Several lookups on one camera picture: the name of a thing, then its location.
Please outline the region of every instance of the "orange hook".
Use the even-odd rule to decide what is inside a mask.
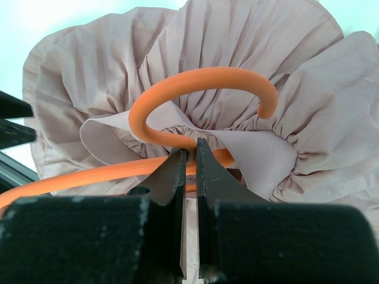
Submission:
[[[132,131],[146,143],[187,150],[195,149],[197,144],[195,140],[183,135],[162,133],[151,129],[147,126],[146,119],[156,107],[164,102],[206,89],[239,89],[255,94],[261,100],[258,115],[263,119],[271,117],[278,104],[278,94],[275,87],[255,72],[234,67],[196,69],[169,77],[145,91],[130,110],[129,124]],[[213,154],[224,167],[234,163],[233,157],[227,149],[214,150]],[[113,179],[148,175],[165,159],[166,157],[158,157],[138,160],[39,180],[0,194],[0,208],[22,196],[35,196]],[[187,165],[186,174],[193,175],[195,173],[195,164]],[[194,191],[195,188],[188,187],[186,190]]]

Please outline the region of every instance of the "orange plastic hanger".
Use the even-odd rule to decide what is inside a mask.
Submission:
[[[261,101],[257,113],[262,119],[271,117],[278,105],[278,93],[275,87],[266,78],[255,72],[234,67],[195,69],[171,76],[145,91],[130,110],[131,130],[145,143],[194,151],[197,145],[195,140],[183,135],[156,131],[147,126],[146,119],[155,108],[171,99],[207,89],[239,89],[253,93]],[[227,149],[214,150],[213,154],[224,167],[235,162]],[[0,208],[22,196],[35,196],[113,179],[149,175],[165,159],[166,157],[158,157],[138,160],[39,180],[0,194]],[[193,175],[195,173],[196,164],[188,163],[186,174]],[[186,191],[195,191],[195,186],[187,186]]]

